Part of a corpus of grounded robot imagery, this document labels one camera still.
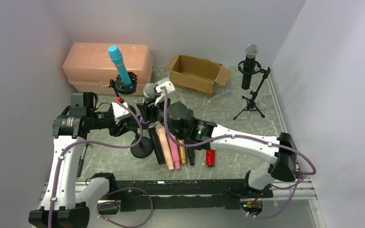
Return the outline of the beige toy microphone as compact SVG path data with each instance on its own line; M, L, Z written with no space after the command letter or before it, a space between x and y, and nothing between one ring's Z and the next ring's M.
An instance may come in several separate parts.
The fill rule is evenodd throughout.
M163 155L165 158L167 168L168 168L168 170L174 170L174 162L173 162L173 158L171 155L168 139L166 136L165 127L161 124L157 124L155 126L155 130L156 130L157 136L159 138L159 141L160 141L160 144L162 147L162 151L163 151Z

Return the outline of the pink toy microphone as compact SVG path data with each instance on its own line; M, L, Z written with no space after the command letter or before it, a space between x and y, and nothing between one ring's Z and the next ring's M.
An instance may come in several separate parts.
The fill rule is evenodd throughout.
M175 140L175 137L173 135L171 137L169 137L169 146L170 146L171 155L172 155L172 159L173 159L173 163L174 163L174 168L176 170L179 170L181 168L180 156L179 156L178 146L173 141L173 139Z

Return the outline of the black microphone grey grille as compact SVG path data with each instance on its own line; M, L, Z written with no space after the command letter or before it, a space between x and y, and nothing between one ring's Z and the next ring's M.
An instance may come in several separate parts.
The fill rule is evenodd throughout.
M161 146L159 137L156 133L154 124L149 124L148 128L147 128L147 131L149 133L150 140L152 142L153 150L154 150L154 153L155 153L158 164L159 165L165 164L166 161L165 161L165 158L164 158L162 146Z

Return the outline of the gold microphone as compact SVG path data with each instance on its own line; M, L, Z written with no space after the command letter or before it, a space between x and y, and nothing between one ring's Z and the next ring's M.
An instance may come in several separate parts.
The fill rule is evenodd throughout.
M178 153L180 157L180 163L181 164L187 164L187 150L186 147L178 145Z

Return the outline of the slim black microphone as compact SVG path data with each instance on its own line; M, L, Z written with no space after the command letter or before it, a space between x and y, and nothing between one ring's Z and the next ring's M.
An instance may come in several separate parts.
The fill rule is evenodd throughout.
M192 147L187 148L187 155L189 159L189 164L193 166L195 164L195 152Z

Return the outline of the shock mount desk stand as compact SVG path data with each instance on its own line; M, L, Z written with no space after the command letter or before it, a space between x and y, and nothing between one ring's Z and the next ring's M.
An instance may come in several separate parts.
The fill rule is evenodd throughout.
M136 92L137 89L137 75L132 71L128 71L128 76L131 80L131 83L124 84L121 76L118 75L116 80L110 79L109 81L109 88L112 88L116 94L114 98L114 102L123 103L124 99L120 95L132 95Z

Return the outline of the purple glitter microphone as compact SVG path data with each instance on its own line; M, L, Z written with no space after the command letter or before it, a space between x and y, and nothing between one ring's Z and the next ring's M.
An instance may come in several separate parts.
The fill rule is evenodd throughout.
M137 104L142 121L145 124L153 123L157 117L157 107L155 101L158 94L155 89L155 83L149 83L144 87L144 99L142 103Z

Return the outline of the red glitter microphone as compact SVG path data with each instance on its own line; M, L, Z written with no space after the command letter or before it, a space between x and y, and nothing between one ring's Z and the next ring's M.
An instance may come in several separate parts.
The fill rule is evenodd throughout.
M207 150L205 157L205 166L208 168L215 166L215 150Z

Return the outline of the clip mount desk stand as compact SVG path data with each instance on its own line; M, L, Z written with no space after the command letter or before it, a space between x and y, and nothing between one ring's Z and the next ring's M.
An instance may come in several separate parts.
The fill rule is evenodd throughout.
M131 145L135 144L135 146L130 148L131 154L139 159L148 157L153 151L152 141L148 137L143 136L141 141L137 143L140 134L134 131L134 135L135 138L131 142Z

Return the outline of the brown cardboard box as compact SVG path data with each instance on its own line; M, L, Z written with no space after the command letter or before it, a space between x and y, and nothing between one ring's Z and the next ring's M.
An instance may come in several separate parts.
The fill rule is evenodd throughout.
M171 82L179 88L212 97L217 85L225 86L231 72L222 64L205 58L176 55L168 63Z

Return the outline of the blue toy microphone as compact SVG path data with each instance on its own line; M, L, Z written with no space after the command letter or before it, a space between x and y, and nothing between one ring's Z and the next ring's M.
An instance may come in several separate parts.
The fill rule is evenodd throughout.
M123 55L118 46L112 45L108 48L108 53L111 61L115 65L118 74L122 80L123 85L125 85L128 89L132 87L132 81L128 74L128 71L124 64Z

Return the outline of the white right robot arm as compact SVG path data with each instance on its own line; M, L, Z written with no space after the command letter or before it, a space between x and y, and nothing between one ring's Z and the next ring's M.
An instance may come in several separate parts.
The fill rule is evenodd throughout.
M196 150L237 152L258 158L263 164L249 172L248 187L262 190L274 181L293 182L297 155L287 133L278 137L253 135L235 131L194 117L193 110L182 102L138 103L144 122L163 124L166 133L174 136L176 144Z

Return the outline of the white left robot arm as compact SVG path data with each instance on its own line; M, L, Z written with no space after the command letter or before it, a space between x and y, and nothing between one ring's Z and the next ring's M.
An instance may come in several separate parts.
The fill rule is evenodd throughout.
M98 201L117 190L112 173L94 174L88 185L76 193L79 162L92 130L107 129L111 136L142 130L136 110L117 97L105 112L97 109L93 92L74 92L71 104L53 122L54 157L43 200L29 213L37 228L85 228Z

